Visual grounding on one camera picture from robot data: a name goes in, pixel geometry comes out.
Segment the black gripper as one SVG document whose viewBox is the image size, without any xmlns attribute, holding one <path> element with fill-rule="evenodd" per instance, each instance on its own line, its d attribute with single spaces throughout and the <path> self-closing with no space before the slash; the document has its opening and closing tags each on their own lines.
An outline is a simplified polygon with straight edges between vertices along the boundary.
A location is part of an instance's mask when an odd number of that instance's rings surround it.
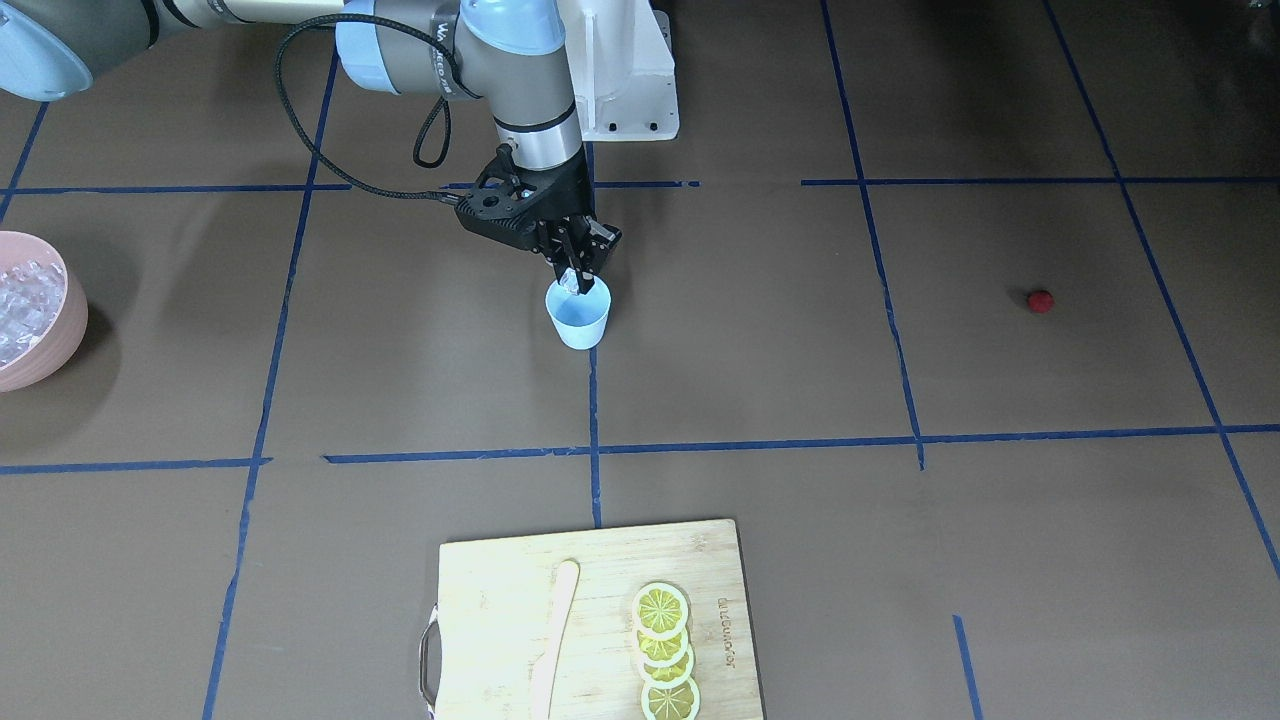
<svg viewBox="0 0 1280 720">
<path fill-rule="evenodd" d="M 570 160 L 557 168 L 559 179 L 550 192 L 547 223 L 548 264 L 554 286 L 573 292 L 573 268 L 579 269 L 579 295 L 589 293 L 618 246 L 622 231 L 596 217 L 593 183 L 585 160 Z"/>
</svg>

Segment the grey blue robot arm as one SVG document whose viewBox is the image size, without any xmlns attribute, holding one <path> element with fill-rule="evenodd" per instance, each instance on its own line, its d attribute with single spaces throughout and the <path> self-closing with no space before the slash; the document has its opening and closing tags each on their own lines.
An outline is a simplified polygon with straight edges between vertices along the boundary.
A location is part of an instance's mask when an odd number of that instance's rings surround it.
<svg viewBox="0 0 1280 720">
<path fill-rule="evenodd" d="M 364 192 L 431 201 L 481 237 L 544 259 L 567 293 L 591 291 L 620 242 L 595 213 L 566 27 L 554 1 L 5 1 L 3 90 L 52 102 L 188 29 L 280 26 L 271 60 L 276 96 L 319 165 Z M 451 104 L 488 105 L 498 145 L 463 192 L 378 187 L 319 147 L 285 86 L 294 42 L 333 36 L 344 73 L 374 92 L 430 95 L 420 128 L 451 133 Z"/>
</svg>

